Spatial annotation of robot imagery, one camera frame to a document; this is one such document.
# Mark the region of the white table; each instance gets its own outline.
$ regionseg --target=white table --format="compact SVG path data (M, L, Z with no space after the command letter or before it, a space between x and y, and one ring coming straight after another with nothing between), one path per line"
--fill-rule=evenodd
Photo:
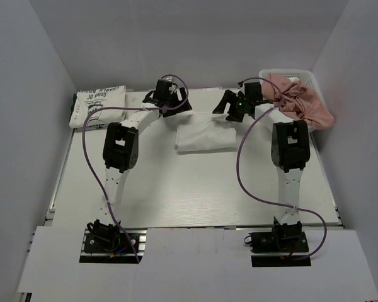
M212 111L224 90L190 91L196 111ZM138 106L146 92L129 92L127 106ZM236 125L238 139L253 120ZM102 150L106 130L87 132L93 167L105 180ZM171 120L154 122L139 138L139 161L125 186L122 208L116 216L127 228L211 227L271 225L276 207L245 195L235 173L236 152L179 155ZM337 224L333 197L311 141L311 159L301 180L300 207L317 211L329 224ZM244 185L255 195L277 201L277 172L270 158L271 133L256 125L241 157ZM97 217L101 190L83 157L81 133L76 132L55 199L53 226L83 226ZM319 223L301 213L304 225Z

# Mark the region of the folded white towel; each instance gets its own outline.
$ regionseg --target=folded white towel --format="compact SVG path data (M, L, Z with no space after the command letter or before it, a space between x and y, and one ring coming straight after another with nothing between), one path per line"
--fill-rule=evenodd
M178 152L236 148L237 133L227 115L187 111L175 116Z
M77 100L70 118L70 128L82 128L87 115L99 108L124 107L126 86L77 92ZM95 113L88 121L88 128L102 128L109 123L124 120L124 110L104 110Z

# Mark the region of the basket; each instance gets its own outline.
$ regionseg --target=basket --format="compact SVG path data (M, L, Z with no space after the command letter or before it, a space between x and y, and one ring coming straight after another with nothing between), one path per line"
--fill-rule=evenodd
M307 86L314 88L322 102L326 105L314 74L311 71L301 69L263 69L259 72L259 77L264 77L266 79L269 74L279 74L284 77L298 77Z

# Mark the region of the white panel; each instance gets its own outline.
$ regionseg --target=white panel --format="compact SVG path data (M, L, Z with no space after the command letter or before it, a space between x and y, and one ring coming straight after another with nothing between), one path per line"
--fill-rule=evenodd
M224 91L192 90L194 110L212 111ZM127 104L137 107L146 92L130 92ZM253 120L236 125L238 139ZM87 132L88 154L105 180L102 158L106 130ZM261 204L242 192L236 179L236 152L176 153L173 120L160 119L139 137L139 160L125 185L122 206L115 210L129 228L221 225L271 225L276 207ZM256 125L244 145L244 185L267 200L278 201L278 177L270 155L272 134ZM311 142L311 159L301 179L300 207L315 210L338 223L333 198ZM81 134L75 133L56 199L54 224L80 226L98 217L101 190L83 157ZM301 213L303 223L319 218Z
M0 302L43 224L76 90L28 0L0 0Z
M310 70L347 0L31 0L78 88L150 88L174 72L232 87Z
M39 228L19 291L31 291L34 302L378 299L354 231L329 231L311 267L283 268L251 267L247 231L152 229L139 265L79 264L82 234L80 228ZM322 234L307 232L311 249ZM64 289L52 284L60 279Z
M349 2L313 71L336 119L321 157L378 288L378 0Z

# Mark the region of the white wall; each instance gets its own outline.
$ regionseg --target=white wall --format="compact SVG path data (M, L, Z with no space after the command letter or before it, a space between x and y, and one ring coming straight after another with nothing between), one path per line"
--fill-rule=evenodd
M75 90L28 0L0 0L0 302L44 221Z
M313 72L336 118L316 135L321 156L378 289L378 0L350 0Z
M265 68L310 70L347 0L31 0L79 89L233 87Z

